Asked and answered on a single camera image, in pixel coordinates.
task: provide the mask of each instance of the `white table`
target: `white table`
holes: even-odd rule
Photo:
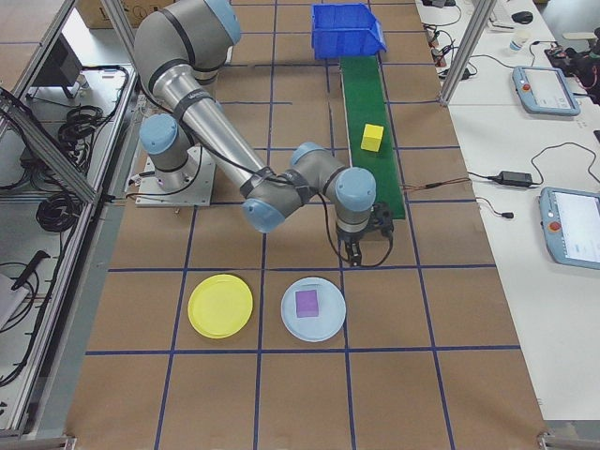
[[[444,27],[453,38],[464,31],[473,6],[457,0],[462,20]],[[423,22],[448,23],[455,8],[423,7]],[[513,0],[509,11],[529,10],[534,20],[525,25],[532,40],[552,40],[531,0]],[[484,31],[475,54],[486,53],[510,66],[528,66],[527,49],[506,50],[511,33]],[[549,67],[546,46],[533,46],[535,65]],[[472,60],[477,77],[461,82],[450,101],[450,113],[467,168],[496,174],[502,170],[531,173],[539,181],[530,159],[542,148],[572,141],[600,156],[593,130],[600,128],[600,107],[588,98],[579,100],[582,112],[574,118],[527,114],[520,106],[510,79],[511,70],[487,58]],[[536,160],[546,178],[545,187],[598,191],[588,174],[592,156],[575,146],[546,151]],[[600,161],[592,167],[600,176]],[[537,204],[540,188],[502,187],[473,181],[475,195],[486,197],[499,211],[513,211],[507,220],[481,214],[502,285],[511,308],[535,393],[546,420],[600,419],[600,272],[556,264],[546,249]]]

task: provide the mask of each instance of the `brown cardboard floor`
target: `brown cardboard floor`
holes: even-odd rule
[[[217,90],[226,114],[278,171],[308,140],[347,160],[339,69],[312,58],[308,2],[238,3],[246,33]],[[372,3],[404,182],[466,176],[415,6]],[[128,204],[67,432],[86,450],[536,448],[544,424],[470,186],[407,200],[378,269],[340,264],[318,203],[255,232],[222,174],[207,209]],[[385,250],[365,241],[365,263]],[[254,309],[236,336],[210,340],[186,310],[217,273],[242,278]],[[318,344],[279,314],[308,276],[348,307]]]

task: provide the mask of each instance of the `power adapter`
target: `power adapter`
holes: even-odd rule
[[[532,175],[525,172],[502,171],[496,176],[488,176],[488,180],[504,186],[514,186],[516,188],[530,188],[534,182]]]
[[[440,80],[445,80],[446,77],[448,76],[448,70],[450,70],[450,69],[447,68],[446,70],[442,70],[441,72],[438,72],[438,78]],[[469,80],[473,75],[474,75],[474,73],[471,73],[467,68],[465,68],[465,71],[462,72],[462,77],[460,78],[460,80],[461,81]]]

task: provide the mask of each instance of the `purple cube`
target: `purple cube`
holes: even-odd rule
[[[317,291],[296,291],[296,317],[319,317]]]

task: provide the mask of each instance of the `blue bin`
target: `blue bin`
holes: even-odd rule
[[[363,3],[312,5],[311,45],[315,59],[387,51],[382,26]]]

